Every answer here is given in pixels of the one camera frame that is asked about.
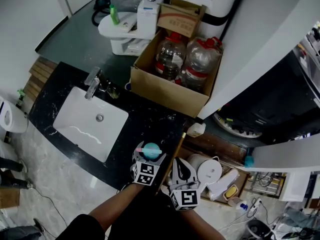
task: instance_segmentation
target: black sleeve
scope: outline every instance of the black sleeve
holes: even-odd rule
[[[70,239],[105,240],[105,232],[94,217],[81,214],[70,223],[56,240]]]

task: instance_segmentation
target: black and white marker cube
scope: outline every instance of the black and white marker cube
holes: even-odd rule
[[[200,202],[200,194],[194,189],[175,189],[171,192],[170,197],[177,211],[192,210]]]
[[[150,186],[157,175],[159,167],[158,165],[137,161],[133,169],[133,182]]]

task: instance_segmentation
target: faucet handle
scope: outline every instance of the faucet handle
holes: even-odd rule
[[[94,81],[94,79],[95,79],[96,77],[99,77],[99,75],[101,74],[101,72],[102,72],[102,70],[100,69],[100,67],[95,66],[95,67],[91,70],[91,72],[90,72],[90,74],[88,75],[88,77],[86,78],[86,80],[84,81],[84,84],[85,84],[86,86],[90,86],[91,83]]]

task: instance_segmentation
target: white rice cooker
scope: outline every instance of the white rice cooker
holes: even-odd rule
[[[196,5],[205,5],[206,13],[202,18],[197,35],[203,38],[220,38],[229,19],[235,0],[185,0]]]

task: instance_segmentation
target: black marble countertop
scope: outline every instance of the black marble countertop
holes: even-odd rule
[[[62,153],[81,168],[110,186],[121,189],[131,182],[130,166],[137,145],[154,142],[167,154],[154,180],[159,185],[179,144],[186,116],[158,105],[123,88],[118,99],[97,90],[94,95],[128,112],[126,120],[105,162],[89,155],[53,127],[53,123],[73,87],[87,91],[84,84],[88,73],[61,62],[38,95],[29,120]]]

